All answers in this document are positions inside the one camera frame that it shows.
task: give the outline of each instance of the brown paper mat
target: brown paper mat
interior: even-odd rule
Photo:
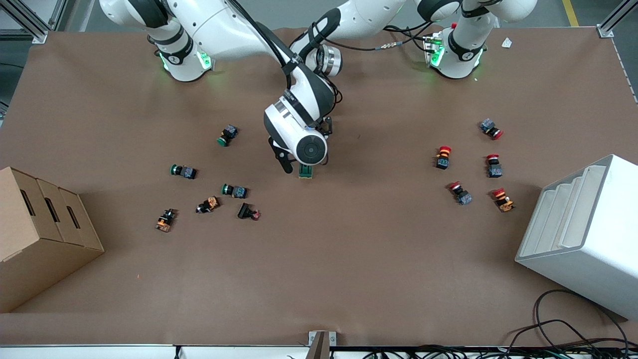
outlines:
[[[593,28],[496,29],[463,80],[426,70],[412,46],[344,50],[330,163],[311,181],[286,175],[267,144],[263,110],[285,87],[272,59],[178,83],[144,36],[52,33],[31,50],[0,165],[81,193],[106,253],[0,315],[2,343],[295,344],[319,328],[349,345],[503,344],[558,287],[514,262],[540,188],[609,153],[638,162],[636,104]],[[487,117],[500,140],[477,129]],[[228,123],[241,132],[221,148]],[[432,167],[441,145],[447,171]],[[501,179],[486,178],[493,152]],[[170,176],[174,163],[198,179]],[[454,181],[469,206],[445,188]],[[237,219],[229,197],[195,213],[224,183],[250,188],[259,222]],[[488,195],[499,187],[511,213]],[[166,208],[180,211],[169,234],[153,228]],[[618,336],[573,298],[548,298],[542,316]],[[635,340],[638,324],[623,327]]]

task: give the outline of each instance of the box handle hole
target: box handle hole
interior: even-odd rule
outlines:
[[[66,209],[69,210],[69,214],[71,215],[71,219],[73,220],[73,224],[75,225],[75,228],[80,229],[80,224],[78,224],[78,220],[77,218],[75,218],[75,213],[73,212],[73,208],[67,206]]]
[[[60,222],[60,218],[57,216],[56,209],[53,207],[53,203],[49,198],[44,197],[45,202],[47,202],[48,211],[51,212],[51,217],[53,217],[53,221]]]
[[[27,192],[20,190],[20,193],[22,194],[22,198],[24,199],[24,204],[26,204],[27,206],[27,210],[29,210],[29,214],[35,217],[36,213],[33,211],[33,207],[31,206],[31,201],[29,201]]]

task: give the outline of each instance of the black wire bundle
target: black wire bundle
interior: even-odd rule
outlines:
[[[319,50],[315,51],[315,63],[317,64],[317,66],[319,66]],[[332,80],[330,80],[330,77],[324,75],[321,71],[319,71],[319,73],[317,74],[319,75],[323,80],[325,80],[328,83],[328,86],[330,86],[330,88],[332,89],[332,93],[334,93],[334,100],[332,102],[332,108],[330,109],[330,111],[325,115],[328,116],[332,110],[334,110],[335,106],[337,105],[337,103],[343,101],[343,94],[342,92],[339,90],[339,88],[337,87],[337,85],[334,84],[334,82]]]
[[[246,11],[246,9],[244,9],[244,7],[237,2],[237,0],[227,0],[227,1],[235,9],[237,9],[240,15],[242,15],[255,28],[255,31],[257,31],[257,33],[263,38],[266,45],[268,45],[268,47],[271,48],[272,52],[275,54],[275,57],[279,61],[281,67],[284,67],[286,65],[286,61],[284,61],[283,56],[281,55],[281,53],[279,53],[277,46],[272,42],[272,40],[268,36],[266,36],[266,34],[263,33],[261,28],[257,26],[257,23],[253,20],[253,18]],[[290,75],[286,75],[286,88],[290,89],[290,84],[291,84]]]
[[[416,43],[417,43],[417,42],[416,42],[416,38],[417,38],[417,37],[418,37],[418,36],[419,36],[419,35],[420,35],[423,31],[425,31],[425,30],[427,29],[427,27],[428,27],[428,26],[430,26],[430,24],[431,24],[431,23],[425,22],[425,23],[424,23],[424,25],[425,25],[425,26],[424,26],[424,27],[423,27],[423,28],[422,28],[422,29],[421,29],[421,30],[420,30],[417,34],[415,34],[415,35],[412,35],[412,33],[411,33],[411,32],[409,32],[409,31],[407,31],[407,32],[406,32],[406,30],[393,31],[393,32],[403,33],[403,34],[404,34],[404,35],[406,35],[406,36],[408,36],[408,35],[407,35],[408,33],[410,34],[410,35],[408,36],[408,39],[407,39],[407,40],[403,40],[403,41],[401,41],[401,42],[398,42],[396,46],[401,46],[401,45],[403,45],[403,44],[405,44],[406,42],[409,42],[409,41],[413,41],[413,42],[414,42],[414,44],[416,44]],[[311,27],[317,30],[317,34],[319,35],[319,37],[320,37],[323,41],[325,41],[325,42],[327,42],[327,43],[331,43],[331,44],[333,44],[333,45],[335,45],[335,46],[342,47],[342,48],[344,48],[344,49],[357,50],[357,51],[379,51],[379,50],[383,50],[383,49],[384,49],[382,46],[377,46],[377,47],[355,47],[355,46],[345,45],[345,44],[343,44],[343,43],[334,42],[334,41],[332,41],[332,40],[328,40],[328,39],[327,39],[327,38],[326,38],[323,34],[321,34],[321,32],[319,31],[319,29],[317,28],[316,22],[313,22],[313,23],[312,23],[312,25],[311,25]]]
[[[432,25],[432,23],[431,22],[427,22],[427,21],[424,22],[423,24],[417,26],[417,27],[407,27],[405,29],[400,29],[400,28],[398,28],[398,27],[396,27],[394,25],[388,25],[385,28],[383,28],[383,30],[384,31],[389,31],[391,33],[404,34],[405,36],[410,38],[409,41],[412,41],[414,43],[414,46],[416,46],[419,50],[424,51],[424,52],[428,52],[425,48],[421,47],[419,45],[419,43],[417,43],[416,37],[418,35],[420,35],[423,32],[423,30],[427,29],[427,27],[430,26],[430,25]],[[418,28],[420,28],[422,26],[423,26],[423,28],[416,35],[412,36],[412,31],[416,30],[416,29],[418,29]]]
[[[619,338],[593,338],[587,339],[583,336],[578,330],[576,330],[571,324],[562,320],[562,319],[550,319],[547,321],[540,321],[540,304],[542,300],[551,293],[567,293],[583,300],[586,300],[588,303],[592,304],[595,308],[600,310],[605,316],[607,316],[612,323],[616,326],[618,331],[620,332],[622,339]],[[390,359],[388,354],[392,354],[398,358],[402,359],[435,359],[439,356],[444,356],[446,359],[468,359],[466,353],[479,353],[479,355],[474,359],[512,359],[512,356],[523,356],[525,359],[530,358],[548,358],[548,359],[573,359],[569,354],[586,354],[591,355],[592,359],[629,359],[630,352],[634,352],[638,355],[638,344],[627,339],[627,335],[625,331],[618,324],[617,320],[615,320],[606,309],[599,306],[597,303],[592,302],[591,300],[581,296],[580,294],[567,290],[567,289],[553,289],[541,294],[534,304],[534,316],[536,324],[526,326],[519,330],[510,342],[509,346],[505,349],[500,347],[482,347],[482,348],[473,348],[473,347],[450,347],[450,346],[437,346],[437,345],[423,345],[418,347],[374,347],[373,351],[364,356],[362,359],[369,359],[374,356],[374,359]],[[574,332],[580,340],[577,342],[566,343],[566,344],[555,344],[548,336],[544,330],[544,326],[547,326],[551,323],[561,323],[569,328],[572,332]],[[539,329],[543,338],[550,344],[548,347],[539,347],[539,348],[529,348],[529,347],[515,347],[514,344],[518,340],[518,338],[534,329]],[[594,344],[598,344],[601,342],[619,342],[623,343],[623,348],[599,348],[594,346]],[[336,351],[347,350],[347,351],[362,351],[366,350],[364,348],[348,348],[341,349],[336,348]],[[406,353],[408,358],[403,358],[397,352]],[[419,352],[428,352],[426,356],[419,356],[417,353]]]

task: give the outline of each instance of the floor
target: floor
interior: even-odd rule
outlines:
[[[339,6],[343,0],[272,1],[243,0],[242,4],[266,26],[306,27],[325,11]],[[570,26],[568,13],[573,15],[573,26],[594,26],[601,22],[615,7],[618,0],[540,0],[532,14],[520,23],[506,24],[503,27],[563,27]],[[138,31],[118,26],[109,21],[100,9],[97,0],[78,0],[72,9],[71,19],[67,24],[69,31]],[[451,23],[447,19],[443,25]],[[413,26],[421,22],[413,1],[408,1],[392,21],[397,26]],[[632,29],[638,28],[638,11],[631,13],[614,29],[614,41],[623,60],[629,79],[638,82],[638,44]],[[31,47],[26,41],[0,41],[0,63],[24,66],[27,53]],[[15,91],[22,69],[20,67],[0,65],[0,101],[9,104]]]

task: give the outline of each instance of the white paper scrap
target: white paper scrap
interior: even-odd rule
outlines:
[[[501,46],[509,49],[510,47],[512,47],[512,40],[510,40],[510,38],[505,38],[505,41]]]

